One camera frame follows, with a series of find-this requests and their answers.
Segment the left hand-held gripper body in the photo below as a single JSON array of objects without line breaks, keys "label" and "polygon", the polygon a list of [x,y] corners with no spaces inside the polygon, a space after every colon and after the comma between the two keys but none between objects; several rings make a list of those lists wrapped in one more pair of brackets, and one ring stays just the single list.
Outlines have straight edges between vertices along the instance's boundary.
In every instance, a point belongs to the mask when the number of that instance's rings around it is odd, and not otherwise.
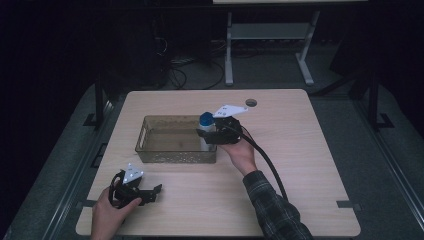
[{"label": "left hand-held gripper body", "polygon": [[144,172],[131,163],[125,170],[120,170],[111,181],[111,204],[123,208],[134,199],[140,198],[138,188]]}]

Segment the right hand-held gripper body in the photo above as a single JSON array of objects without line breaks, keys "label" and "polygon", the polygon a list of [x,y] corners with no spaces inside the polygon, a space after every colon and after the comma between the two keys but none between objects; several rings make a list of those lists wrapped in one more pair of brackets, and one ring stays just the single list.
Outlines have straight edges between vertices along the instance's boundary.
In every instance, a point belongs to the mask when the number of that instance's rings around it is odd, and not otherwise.
[{"label": "right hand-held gripper body", "polygon": [[214,114],[216,131],[213,133],[213,143],[218,145],[236,144],[240,141],[242,127],[235,115],[248,111],[247,107],[222,105]]}]

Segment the white bottle with blue cap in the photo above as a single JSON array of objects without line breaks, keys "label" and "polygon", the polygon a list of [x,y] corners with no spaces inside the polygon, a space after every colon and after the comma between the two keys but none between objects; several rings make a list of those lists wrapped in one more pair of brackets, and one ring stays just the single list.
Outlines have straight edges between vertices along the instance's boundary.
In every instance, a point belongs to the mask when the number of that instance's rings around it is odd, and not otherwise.
[{"label": "white bottle with blue cap", "polygon": [[204,112],[199,117],[199,126],[198,126],[198,133],[200,135],[200,147],[202,151],[213,151],[214,145],[208,144],[205,141],[204,134],[206,132],[214,132],[215,131],[215,125],[214,125],[214,118],[213,114],[210,112]]}]

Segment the translucent brown plastic basket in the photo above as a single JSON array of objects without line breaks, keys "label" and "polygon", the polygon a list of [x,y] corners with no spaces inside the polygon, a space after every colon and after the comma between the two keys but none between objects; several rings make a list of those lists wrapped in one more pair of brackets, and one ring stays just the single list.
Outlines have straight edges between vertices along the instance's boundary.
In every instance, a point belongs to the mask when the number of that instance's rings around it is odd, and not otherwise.
[{"label": "translucent brown plastic basket", "polygon": [[217,148],[196,130],[198,115],[144,117],[135,151],[143,163],[215,164]]}]

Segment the person's right hand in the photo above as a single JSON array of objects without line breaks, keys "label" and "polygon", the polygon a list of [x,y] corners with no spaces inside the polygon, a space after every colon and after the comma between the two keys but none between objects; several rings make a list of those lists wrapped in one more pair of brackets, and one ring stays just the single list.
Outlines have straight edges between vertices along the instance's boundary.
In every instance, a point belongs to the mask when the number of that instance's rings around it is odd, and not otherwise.
[{"label": "person's right hand", "polygon": [[245,139],[236,144],[220,145],[220,148],[229,155],[232,164],[242,176],[257,170],[254,148]]}]

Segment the person's left hand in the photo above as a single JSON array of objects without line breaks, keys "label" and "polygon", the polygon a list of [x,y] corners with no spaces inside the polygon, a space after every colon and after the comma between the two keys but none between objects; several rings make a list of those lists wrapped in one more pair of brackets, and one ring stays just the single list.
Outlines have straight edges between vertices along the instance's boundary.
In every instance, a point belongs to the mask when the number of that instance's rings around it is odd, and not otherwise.
[{"label": "person's left hand", "polygon": [[109,201],[109,187],[105,188],[92,208],[91,240],[111,240],[141,201],[137,198],[117,209]]}]

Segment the black metal stand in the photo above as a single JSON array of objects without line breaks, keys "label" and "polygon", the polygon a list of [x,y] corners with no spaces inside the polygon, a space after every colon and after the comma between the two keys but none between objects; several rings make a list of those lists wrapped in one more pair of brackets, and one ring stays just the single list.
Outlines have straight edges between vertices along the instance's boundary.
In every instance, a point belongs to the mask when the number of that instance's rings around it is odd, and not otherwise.
[{"label": "black metal stand", "polygon": [[378,132],[382,128],[393,128],[394,124],[387,114],[378,113],[379,79],[373,72],[369,80],[368,122],[372,129]]},{"label": "black metal stand", "polygon": [[103,79],[98,76],[94,83],[95,112],[87,115],[83,125],[99,129],[104,121],[105,98],[103,91]]}]

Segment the metal frame rail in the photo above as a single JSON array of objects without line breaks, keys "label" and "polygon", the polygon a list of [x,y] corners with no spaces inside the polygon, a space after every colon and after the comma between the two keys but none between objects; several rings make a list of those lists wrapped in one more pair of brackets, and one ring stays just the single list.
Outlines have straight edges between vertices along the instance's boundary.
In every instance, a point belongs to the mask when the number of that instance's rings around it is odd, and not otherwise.
[{"label": "metal frame rail", "polygon": [[76,221],[87,202],[88,192],[101,163],[111,135],[114,106],[107,101],[101,108],[102,123],[95,124],[94,113],[83,114],[83,124],[72,120],[64,139],[59,141],[49,179],[61,180],[53,215],[43,231],[42,240],[60,240],[67,233],[75,235]]},{"label": "metal frame rail", "polygon": [[415,221],[421,231],[424,232],[424,201],[420,199],[419,194],[409,181],[406,172],[401,167],[399,158],[395,155],[394,150],[389,147],[381,132],[382,129],[394,129],[395,125],[386,113],[378,113],[376,116],[377,122],[373,123],[369,117],[370,108],[366,108],[360,101],[353,101],[353,106],[382,154],[389,172]]}]

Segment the white metal desk frame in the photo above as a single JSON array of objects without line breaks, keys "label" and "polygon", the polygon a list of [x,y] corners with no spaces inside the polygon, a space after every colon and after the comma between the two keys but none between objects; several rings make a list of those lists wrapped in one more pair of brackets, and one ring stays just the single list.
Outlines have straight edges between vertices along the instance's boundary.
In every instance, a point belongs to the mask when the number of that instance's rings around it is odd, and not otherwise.
[{"label": "white metal desk frame", "polygon": [[306,57],[320,16],[319,11],[312,14],[309,22],[301,23],[234,23],[232,13],[227,14],[226,52],[224,60],[225,84],[234,84],[232,66],[232,42],[235,40],[303,40],[300,52],[295,54],[296,61],[307,86],[314,84],[306,63]]}]

